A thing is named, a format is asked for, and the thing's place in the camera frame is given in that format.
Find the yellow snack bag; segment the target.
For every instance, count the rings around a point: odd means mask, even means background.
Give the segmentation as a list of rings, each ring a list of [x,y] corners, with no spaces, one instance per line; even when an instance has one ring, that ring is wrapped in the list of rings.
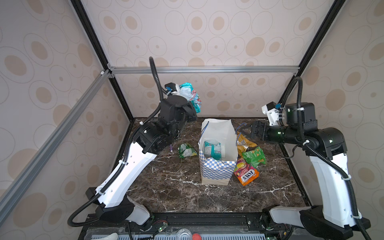
[[[243,153],[254,150],[258,145],[249,141],[243,134],[239,133],[237,137],[237,150],[239,157],[243,156]]]

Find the teal white snack pack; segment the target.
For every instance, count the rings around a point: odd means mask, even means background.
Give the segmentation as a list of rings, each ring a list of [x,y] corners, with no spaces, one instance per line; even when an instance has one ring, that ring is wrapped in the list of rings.
[[[201,112],[202,101],[191,83],[180,85],[180,95],[193,104],[197,114]]]

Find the green corn snack bag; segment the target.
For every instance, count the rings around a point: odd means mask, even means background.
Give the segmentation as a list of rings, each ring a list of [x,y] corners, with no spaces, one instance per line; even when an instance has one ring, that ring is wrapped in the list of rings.
[[[257,168],[260,164],[266,165],[267,160],[264,151],[260,147],[242,153],[243,159],[252,167]]]

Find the green white small snack pack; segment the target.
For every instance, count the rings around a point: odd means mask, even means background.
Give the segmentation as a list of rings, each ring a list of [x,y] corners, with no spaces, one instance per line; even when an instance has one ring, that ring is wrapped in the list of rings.
[[[197,151],[189,143],[183,143],[178,147],[178,155],[181,159],[197,156]]]

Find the blue checkered paper bag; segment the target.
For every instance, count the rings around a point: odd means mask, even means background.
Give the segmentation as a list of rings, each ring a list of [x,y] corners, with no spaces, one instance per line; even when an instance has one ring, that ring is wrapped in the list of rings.
[[[203,185],[229,184],[238,160],[237,140],[231,120],[203,121],[198,141]]]

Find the orange Foxs candy bag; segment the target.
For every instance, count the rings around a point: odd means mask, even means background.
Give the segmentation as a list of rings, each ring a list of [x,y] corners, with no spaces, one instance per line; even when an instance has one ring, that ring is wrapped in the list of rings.
[[[246,186],[258,178],[260,173],[243,158],[240,158],[235,166],[234,175],[240,181],[242,186]]]

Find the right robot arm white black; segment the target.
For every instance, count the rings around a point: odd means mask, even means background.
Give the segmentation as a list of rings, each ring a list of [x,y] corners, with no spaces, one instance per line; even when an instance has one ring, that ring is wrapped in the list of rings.
[[[371,223],[357,206],[343,133],[336,128],[320,130],[312,103],[290,104],[284,111],[287,125],[280,126],[280,108],[274,102],[263,106],[269,121],[252,123],[250,136],[302,148],[314,167],[322,204],[306,208],[276,206],[268,210],[269,217],[276,224],[304,228],[318,238],[347,240],[359,231],[369,240]]]

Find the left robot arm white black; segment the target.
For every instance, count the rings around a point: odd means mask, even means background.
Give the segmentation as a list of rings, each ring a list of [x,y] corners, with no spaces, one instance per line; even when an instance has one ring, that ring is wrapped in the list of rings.
[[[180,136],[186,124],[196,120],[195,107],[186,98],[169,96],[161,100],[157,120],[138,127],[116,168],[102,184],[88,191],[98,197],[93,201],[97,205],[96,219],[144,225],[151,214],[128,197],[127,191],[143,169]]]

